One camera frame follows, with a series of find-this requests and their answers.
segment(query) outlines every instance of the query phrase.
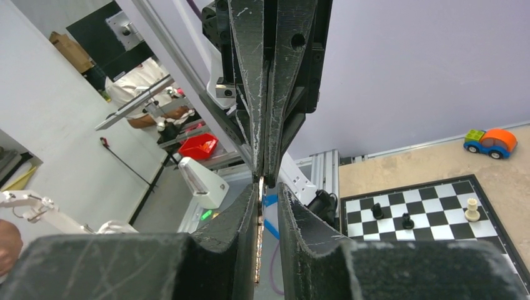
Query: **green light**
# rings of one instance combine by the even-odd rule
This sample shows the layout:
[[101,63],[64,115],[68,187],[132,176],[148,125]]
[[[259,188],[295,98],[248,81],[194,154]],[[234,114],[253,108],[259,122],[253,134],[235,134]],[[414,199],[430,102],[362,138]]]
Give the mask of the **green light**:
[[204,214],[202,214],[201,221],[206,220],[206,218],[208,218],[211,214],[212,214],[212,210],[211,209],[209,211],[205,212]]

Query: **chessboard border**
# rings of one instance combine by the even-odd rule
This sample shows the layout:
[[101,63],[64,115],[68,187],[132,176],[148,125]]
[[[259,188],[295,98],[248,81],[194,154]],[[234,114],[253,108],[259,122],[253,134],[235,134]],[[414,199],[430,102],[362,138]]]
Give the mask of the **chessboard border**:
[[457,183],[459,181],[469,181],[471,183],[471,186],[476,190],[477,192],[476,194],[479,197],[480,202],[484,206],[484,210],[487,211],[489,214],[490,221],[493,223],[494,226],[496,226],[497,235],[501,239],[501,242],[505,244],[506,252],[508,253],[510,258],[515,260],[515,263],[517,264],[515,268],[517,269],[517,272],[519,273],[521,280],[526,284],[525,288],[527,290],[530,289],[530,285],[529,285],[530,272],[528,271],[528,268],[523,262],[523,259],[517,252],[515,245],[513,244],[508,233],[506,232],[503,224],[501,223],[501,220],[499,219],[499,217],[495,213],[495,210],[491,206],[491,203],[489,202],[489,199],[486,196],[484,189],[479,184],[479,181],[477,177],[475,176],[475,174],[452,177],[452,178],[447,178],[447,179],[440,179],[440,180],[429,181],[429,182],[424,182],[424,183],[419,183],[419,184],[412,184],[410,186],[396,187],[392,189],[385,189],[383,191],[368,192],[366,194],[343,197],[341,198],[341,207],[340,207],[341,217],[342,217],[341,233],[345,236],[348,236],[348,223],[346,220],[346,217],[347,217],[346,202],[348,201],[356,200],[356,199],[372,198],[375,196],[382,196],[382,195],[391,194],[391,193],[400,193],[404,191],[410,191],[412,189],[429,188],[431,186],[438,186],[442,184]]

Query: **white mechanical arm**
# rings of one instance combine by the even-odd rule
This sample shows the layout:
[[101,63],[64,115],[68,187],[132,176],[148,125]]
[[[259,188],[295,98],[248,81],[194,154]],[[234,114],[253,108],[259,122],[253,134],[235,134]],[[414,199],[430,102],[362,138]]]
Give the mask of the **white mechanical arm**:
[[[18,216],[14,208],[29,206],[30,210]],[[80,225],[71,217],[59,212],[52,199],[41,197],[34,191],[5,191],[0,197],[0,208],[12,208],[13,214],[24,218],[30,223],[44,220],[66,234],[110,234],[110,233],[137,233],[129,224],[121,221],[109,221],[99,230],[93,231],[88,225]]]

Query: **workbench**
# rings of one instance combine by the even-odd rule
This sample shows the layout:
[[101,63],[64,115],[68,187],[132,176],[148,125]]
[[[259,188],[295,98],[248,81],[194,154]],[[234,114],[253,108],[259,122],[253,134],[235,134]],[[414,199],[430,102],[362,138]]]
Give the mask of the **workbench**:
[[341,197],[475,174],[526,266],[530,266],[530,126],[509,129],[519,144],[495,160],[463,148],[463,138],[339,168]]

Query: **black pawn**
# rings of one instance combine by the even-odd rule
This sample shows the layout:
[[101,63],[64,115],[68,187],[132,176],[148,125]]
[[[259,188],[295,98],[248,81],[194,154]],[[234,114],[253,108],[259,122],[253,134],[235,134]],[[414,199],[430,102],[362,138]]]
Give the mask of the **black pawn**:
[[414,221],[411,220],[411,215],[408,212],[403,214],[403,222],[401,223],[404,229],[414,228]]
[[383,210],[381,210],[381,205],[379,203],[376,203],[374,206],[372,206],[372,214],[376,220],[381,220],[384,218]]

